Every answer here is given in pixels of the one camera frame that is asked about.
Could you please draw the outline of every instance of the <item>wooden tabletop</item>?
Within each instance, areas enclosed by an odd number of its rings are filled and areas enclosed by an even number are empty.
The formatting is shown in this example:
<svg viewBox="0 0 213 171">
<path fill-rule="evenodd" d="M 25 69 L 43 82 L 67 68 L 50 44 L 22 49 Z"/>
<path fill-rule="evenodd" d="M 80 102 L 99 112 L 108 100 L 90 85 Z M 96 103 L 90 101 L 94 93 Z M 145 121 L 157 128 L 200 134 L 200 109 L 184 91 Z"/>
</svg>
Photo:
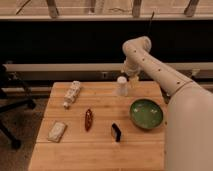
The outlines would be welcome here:
<svg viewBox="0 0 213 171">
<path fill-rule="evenodd" d="M 45 110 L 33 155 L 30 171 L 163 171 L 164 124 L 145 131 L 130 120 L 131 104 L 148 98 L 166 113 L 160 88 L 155 82 L 138 82 L 129 86 L 127 97 L 116 95 L 116 82 L 83 82 L 75 103 L 69 110 L 62 106 L 71 83 L 55 83 Z M 94 114 L 93 125 L 87 132 L 85 112 Z M 60 143 L 47 140 L 55 121 L 67 124 Z M 116 123 L 122 132 L 121 142 L 111 135 Z"/>
</svg>

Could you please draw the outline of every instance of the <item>black chair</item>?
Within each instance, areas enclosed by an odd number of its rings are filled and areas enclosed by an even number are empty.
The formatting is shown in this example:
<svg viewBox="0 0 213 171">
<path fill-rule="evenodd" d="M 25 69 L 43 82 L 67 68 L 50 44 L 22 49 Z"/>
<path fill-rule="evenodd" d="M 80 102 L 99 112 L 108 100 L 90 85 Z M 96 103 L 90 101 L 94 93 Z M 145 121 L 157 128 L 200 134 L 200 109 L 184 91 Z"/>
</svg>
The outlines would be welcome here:
<svg viewBox="0 0 213 171">
<path fill-rule="evenodd" d="M 7 73 L 6 68 L 1 64 L 0 64 L 0 98 L 7 98 L 7 94 L 3 91 L 2 88 L 8 86 L 9 83 L 12 82 L 13 80 L 18 81 L 18 83 L 20 83 L 20 85 L 24 88 L 27 98 L 25 100 L 18 101 L 13 104 L 1 106 L 0 114 L 23 105 L 27 105 L 30 109 L 33 109 L 36 106 L 36 104 L 34 103 L 34 101 L 30 96 L 30 89 L 27 86 L 27 84 L 19 77 L 17 77 L 15 73 L 13 74 Z M 9 140 L 11 141 L 11 147 L 13 149 L 19 149 L 21 147 L 21 141 L 12 135 L 12 133 L 4 126 L 1 119 L 0 119 L 0 130 L 9 138 Z"/>
</svg>

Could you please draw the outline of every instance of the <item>white bottle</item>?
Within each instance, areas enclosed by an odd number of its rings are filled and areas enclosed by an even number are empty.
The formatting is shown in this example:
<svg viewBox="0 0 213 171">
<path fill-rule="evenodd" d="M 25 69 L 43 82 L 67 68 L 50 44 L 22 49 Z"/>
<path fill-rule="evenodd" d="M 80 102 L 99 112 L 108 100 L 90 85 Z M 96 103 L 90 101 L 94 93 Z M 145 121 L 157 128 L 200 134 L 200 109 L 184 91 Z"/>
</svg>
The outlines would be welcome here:
<svg viewBox="0 0 213 171">
<path fill-rule="evenodd" d="M 127 87 L 126 77 L 124 77 L 124 76 L 118 77 L 116 93 L 118 96 L 127 96 L 128 87 Z"/>
<path fill-rule="evenodd" d="M 64 96 L 63 106 L 65 109 L 69 109 L 70 105 L 75 102 L 76 97 L 81 88 L 81 83 L 79 81 L 73 81 L 70 88 Z"/>
</svg>

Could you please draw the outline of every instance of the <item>black object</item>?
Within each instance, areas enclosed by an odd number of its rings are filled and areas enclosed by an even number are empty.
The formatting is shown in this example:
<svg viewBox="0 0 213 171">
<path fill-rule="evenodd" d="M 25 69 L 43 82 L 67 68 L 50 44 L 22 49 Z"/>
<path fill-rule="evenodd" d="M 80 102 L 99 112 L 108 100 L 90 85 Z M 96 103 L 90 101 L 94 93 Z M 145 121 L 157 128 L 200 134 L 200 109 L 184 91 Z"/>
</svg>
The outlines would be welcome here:
<svg viewBox="0 0 213 171">
<path fill-rule="evenodd" d="M 36 104 L 34 103 L 34 101 L 31 99 L 30 96 L 30 89 L 28 88 L 27 84 L 22 81 L 20 78 L 17 77 L 17 75 L 10 75 L 6 72 L 6 68 L 3 65 L 0 65 L 0 97 L 1 98 L 6 98 L 7 94 L 2 90 L 2 87 L 4 85 L 6 85 L 8 82 L 10 82 L 11 79 L 13 79 L 13 77 L 16 76 L 16 80 L 22 85 L 22 87 L 24 88 L 26 95 L 27 95 L 27 99 L 13 103 L 13 104 L 9 104 L 6 106 L 1 106 L 0 107 L 0 114 L 3 112 L 6 112 L 8 110 L 14 109 L 16 107 L 19 106 L 23 106 L 25 104 L 27 104 L 28 108 L 33 109 L 35 108 Z M 10 139 L 11 141 L 11 147 L 13 149 L 19 149 L 21 147 L 21 141 L 19 139 L 16 139 L 12 133 L 3 125 L 3 123 L 0 120 L 0 130 Z"/>
<path fill-rule="evenodd" d="M 112 124 L 111 133 L 112 136 L 115 138 L 115 141 L 119 142 L 121 139 L 121 131 L 115 123 Z"/>
</svg>

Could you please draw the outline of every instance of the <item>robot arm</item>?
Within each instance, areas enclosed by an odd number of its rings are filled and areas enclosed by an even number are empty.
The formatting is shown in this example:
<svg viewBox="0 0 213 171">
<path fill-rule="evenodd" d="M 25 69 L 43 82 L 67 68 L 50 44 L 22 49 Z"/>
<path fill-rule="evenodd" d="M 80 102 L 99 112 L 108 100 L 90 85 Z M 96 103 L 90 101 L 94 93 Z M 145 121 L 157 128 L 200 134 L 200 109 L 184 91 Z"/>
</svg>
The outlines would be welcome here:
<svg viewBox="0 0 213 171">
<path fill-rule="evenodd" d="M 124 72 L 143 70 L 171 95 L 165 135 L 165 171 L 213 170 L 213 95 L 152 57 L 148 37 L 123 44 Z"/>
<path fill-rule="evenodd" d="M 128 40 L 123 44 L 123 52 L 126 55 L 123 70 L 128 76 L 134 77 L 142 68 L 169 95 L 173 95 L 184 85 L 193 82 L 190 78 L 152 57 L 148 53 L 150 49 L 151 41 L 145 36 Z"/>
</svg>

